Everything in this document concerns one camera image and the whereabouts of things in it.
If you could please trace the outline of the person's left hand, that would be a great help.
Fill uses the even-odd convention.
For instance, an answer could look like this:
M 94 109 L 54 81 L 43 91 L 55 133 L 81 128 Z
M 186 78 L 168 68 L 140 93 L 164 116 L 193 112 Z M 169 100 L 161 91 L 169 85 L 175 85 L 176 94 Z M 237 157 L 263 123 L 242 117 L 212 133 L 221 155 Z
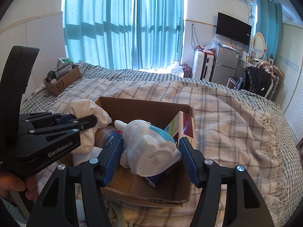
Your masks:
M 9 190 L 18 192 L 25 191 L 25 195 L 28 200 L 36 201 L 39 196 L 37 175 L 30 176 L 25 181 L 22 181 L 15 175 L 1 172 L 0 182 L 1 197 L 8 201 L 12 201 L 8 193 Z

